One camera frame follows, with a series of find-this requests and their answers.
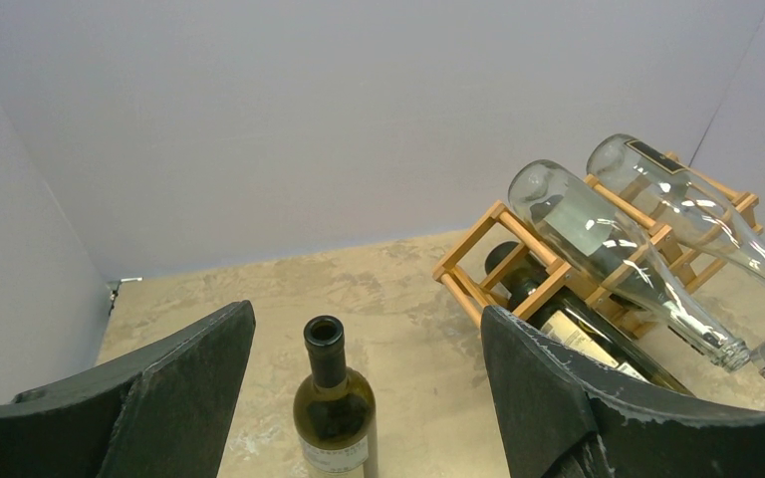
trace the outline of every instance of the wine label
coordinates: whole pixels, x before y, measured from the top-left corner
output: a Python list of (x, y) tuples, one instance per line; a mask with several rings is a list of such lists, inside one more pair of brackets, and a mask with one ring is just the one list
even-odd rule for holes
[(638, 139), (630, 139), (629, 141), (626, 141), (626, 146), (628, 146), (630, 149), (634, 150), (636, 153), (640, 154), (641, 156), (649, 159), (658, 167), (669, 172), (670, 174), (676, 174), (679, 171), (684, 171), (683, 165), (679, 164), (676, 161), (673, 161), (672, 159), (661, 154), (655, 149), (652, 149), (645, 142), (642, 142)]
[(592, 201), (585, 192), (571, 186), (544, 220), (582, 254), (590, 256), (609, 239), (615, 210), (616, 206), (605, 199)]
[(341, 450), (323, 450), (303, 438), (301, 448), (311, 478), (365, 478), (363, 464), (368, 459), (368, 436)]
[(562, 311), (557, 311), (553, 314), (544, 324), (544, 327), (541, 328), (541, 332), (550, 339), (564, 345), (568, 349), (573, 349), (589, 359), (596, 360), (603, 365), (608, 365), (639, 380), (648, 381), (628, 363), (618, 362), (611, 354), (594, 342), (591, 336), (568, 319)]
[(635, 370), (633, 366), (629, 365), (627, 361), (618, 365), (618, 370), (625, 373), (628, 376), (631, 376), (640, 381), (645, 381), (646, 383), (649, 383), (649, 380), (647, 380), (645, 376), (641, 375), (639, 371)]

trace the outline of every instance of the glass bottle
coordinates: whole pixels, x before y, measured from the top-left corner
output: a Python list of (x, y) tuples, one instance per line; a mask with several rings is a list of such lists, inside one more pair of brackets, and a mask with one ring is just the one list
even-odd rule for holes
[(331, 316), (304, 329), (312, 374), (295, 393), (295, 428), (309, 476), (377, 478), (377, 404), (368, 381), (345, 362), (345, 330)]
[[(515, 247), (517, 243), (513, 241), (495, 247), (485, 258), (485, 273), (493, 271)], [(517, 261), (500, 281), (511, 294), (508, 309), (515, 310), (546, 279), (544, 266), (531, 255)], [(654, 358), (566, 287), (547, 300), (528, 322), (556, 342), (590, 359), (636, 379), (692, 395)]]
[(712, 363), (735, 371), (749, 361), (743, 341), (687, 294), (646, 233), (564, 167), (542, 159), (521, 169), (509, 205), (559, 256), (651, 311)]
[(708, 181), (627, 134), (603, 141), (588, 173), (646, 215), (672, 227), (682, 244), (724, 259), (765, 285), (765, 243)]

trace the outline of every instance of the dark wine bottle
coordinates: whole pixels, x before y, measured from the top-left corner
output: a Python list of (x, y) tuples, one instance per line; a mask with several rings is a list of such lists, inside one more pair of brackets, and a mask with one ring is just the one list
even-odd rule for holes
[[(516, 246), (516, 242), (504, 242), (495, 247), (485, 259), (485, 272), (493, 271)], [(515, 310), (546, 279), (544, 267), (532, 256), (517, 261), (501, 281), (511, 294), (508, 309)], [(566, 287), (541, 306), (528, 322), (547, 337), (590, 359), (636, 379), (692, 395), (664, 367)]]
[(347, 367), (345, 330), (311, 320), (304, 342), (312, 366), (295, 393), (295, 428), (312, 478), (377, 478), (377, 404), (368, 381)]

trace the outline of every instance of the beige marble surface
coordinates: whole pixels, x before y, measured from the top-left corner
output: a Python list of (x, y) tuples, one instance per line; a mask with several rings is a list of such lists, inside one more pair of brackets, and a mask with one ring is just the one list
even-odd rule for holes
[[(377, 394), (383, 477), (508, 476), (478, 333), (429, 277), (461, 234), (124, 284), (98, 362), (250, 300), (256, 335), (219, 476), (303, 477), (291, 414), (309, 373), (302, 329), (316, 315), (335, 315), (345, 323), (349, 365)], [(492, 231), (465, 269), (482, 277), (485, 254), (504, 235)], [(765, 290), (739, 271), (724, 268), (697, 298), (750, 346), (765, 338)], [(641, 345), (697, 396), (765, 406), (765, 382), (752, 365), (728, 374), (666, 328)]]

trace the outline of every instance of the wine rack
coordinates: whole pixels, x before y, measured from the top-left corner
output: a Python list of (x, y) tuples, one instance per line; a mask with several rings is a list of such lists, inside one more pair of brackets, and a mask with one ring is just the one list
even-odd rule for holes
[[(666, 156), (678, 161), (678, 157), (671, 152)], [(755, 221), (754, 209), (758, 204), (757, 195), (751, 192), (735, 191), (698, 171), (693, 170), (693, 172), (719, 189), (731, 201), (735, 209), (743, 215), (746, 222), (757, 234), (763, 231), (763, 227)], [(715, 259), (710, 264), (697, 270), (694, 261), (696, 261), (701, 253), (676, 242), (670, 226), (656, 220), (656, 216), (660, 211), (656, 210), (651, 215), (646, 215), (632, 206), (628, 200), (632, 200), (633, 195), (638, 194), (640, 189), (643, 188), (643, 184), (630, 184), (620, 194), (614, 194), (600, 185), (598, 180), (590, 174), (585, 178), (585, 183), (615, 204), (646, 231), (652, 246), (663, 256), (670, 271), (681, 281), (688, 293), (694, 293), (725, 265), (725, 261), (722, 259)], [(520, 244), (484, 279), (477, 282), (459, 266), (459, 261), (492, 227), (498, 224), (514, 234), (520, 241)], [(722, 233), (722, 228), (717, 225), (703, 239), (710, 241), (716, 235)], [(643, 248), (638, 249), (637, 254), (642, 254), (642, 252)], [(612, 300), (612, 293), (601, 284), (592, 282), (580, 271), (556, 255), (502, 201), (495, 202), (471, 226), (459, 242), (441, 258), (432, 270), (432, 278), (449, 290), (468, 317), (479, 327), (483, 308), (492, 305), (502, 307), (507, 305), (507, 299), (495, 293), (492, 289), (511, 270), (511, 267), (519, 258), (529, 253), (535, 255), (544, 264), (549, 277), (520, 306), (511, 311), (512, 314), (521, 320), (528, 320), (535, 311), (543, 306), (562, 287), (568, 287), (585, 300), (589, 307), (602, 314), (634, 338), (643, 336), (656, 325), (655, 322), (639, 320), (631, 311)], [(630, 271), (629, 266), (622, 265), (606, 278), (603, 284), (617, 283), (625, 278)]]

